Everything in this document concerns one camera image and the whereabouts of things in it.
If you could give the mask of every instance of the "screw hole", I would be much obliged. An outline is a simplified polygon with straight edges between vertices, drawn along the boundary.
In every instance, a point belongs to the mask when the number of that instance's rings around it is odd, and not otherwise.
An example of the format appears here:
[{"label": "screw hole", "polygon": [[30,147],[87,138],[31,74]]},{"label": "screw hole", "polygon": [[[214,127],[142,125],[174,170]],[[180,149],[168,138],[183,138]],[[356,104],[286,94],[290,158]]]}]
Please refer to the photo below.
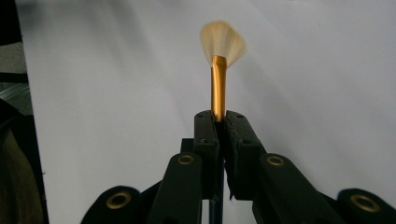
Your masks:
[{"label": "screw hole", "polygon": [[361,194],[354,194],[350,196],[350,201],[366,212],[375,213],[381,210],[381,207],[379,207],[378,203],[376,203],[373,199]]},{"label": "screw hole", "polygon": [[177,158],[177,161],[182,165],[189,165],[192,164],[192,162],[194,161],[194,157],[190,155],[180,156]]},{"label": "screw hole", "polygon": [[278,156],[271,156],[267,158],[268,163],[274,166],[282,166],[285,164],[285,161],[283,161],[282,158]]},{"label": "screw hole", "polygon": [[110,209],[120,209],[131,201],[131,194],[126,191],[117,192],[107,198],[106,206]]}]

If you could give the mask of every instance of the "fan brush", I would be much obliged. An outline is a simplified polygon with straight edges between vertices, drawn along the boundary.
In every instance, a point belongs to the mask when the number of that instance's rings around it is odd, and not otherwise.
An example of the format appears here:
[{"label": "fan brush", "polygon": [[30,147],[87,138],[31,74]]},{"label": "fan brush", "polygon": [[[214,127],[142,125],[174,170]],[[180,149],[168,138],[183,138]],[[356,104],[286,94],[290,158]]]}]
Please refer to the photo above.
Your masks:
[{"label": "fan brush", "polygon": [[245,40],[227,22],[213,21],[202,28],[201,44],[212,71],[211,110],[215,121],[222,122],[226,71],[245,53]]}]

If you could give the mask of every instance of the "white backdrop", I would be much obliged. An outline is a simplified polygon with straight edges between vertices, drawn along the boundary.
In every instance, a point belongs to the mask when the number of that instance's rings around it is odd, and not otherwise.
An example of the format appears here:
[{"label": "white backdrop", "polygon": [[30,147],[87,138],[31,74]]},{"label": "white backdrop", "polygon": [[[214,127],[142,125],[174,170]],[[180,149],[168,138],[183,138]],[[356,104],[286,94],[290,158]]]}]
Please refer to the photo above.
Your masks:
[{"label": "white backdrop", "polygon": [[[395,1],[20,1],[51,223],[79,223],[106,189],[163,177],[210,108],[199,32],[228,21],[247,54],[227,109],[321,192],[396,206]],[[225,202],[224,223],[254,223]]]}]

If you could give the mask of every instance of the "brush bristles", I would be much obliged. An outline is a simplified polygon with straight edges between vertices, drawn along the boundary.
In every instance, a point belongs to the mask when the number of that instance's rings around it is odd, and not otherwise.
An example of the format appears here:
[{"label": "brush bristles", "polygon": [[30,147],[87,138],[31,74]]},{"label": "brush bristles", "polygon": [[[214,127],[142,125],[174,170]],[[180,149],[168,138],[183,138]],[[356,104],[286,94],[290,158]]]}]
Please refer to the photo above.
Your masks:
[{"label": "brush bristles", "polygon": [[226,58],[230,67],[245,53],[245,40],[225,21],[213,21],[201,31],[201,44],[209,64],[215,55]]}]

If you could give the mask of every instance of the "gold brush handle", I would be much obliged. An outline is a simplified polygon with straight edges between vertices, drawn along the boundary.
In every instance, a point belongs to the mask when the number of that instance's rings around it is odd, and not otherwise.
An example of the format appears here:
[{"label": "gold brush handle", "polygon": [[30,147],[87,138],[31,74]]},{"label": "gold brush handle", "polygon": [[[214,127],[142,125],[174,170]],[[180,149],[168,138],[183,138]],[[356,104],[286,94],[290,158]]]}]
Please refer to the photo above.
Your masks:
[{"label": "gold brush handle", "polygon": [[216,122],[223,122],[225,115],[225,79],[227,60],[221,56],[212,59],[212,113]]}]

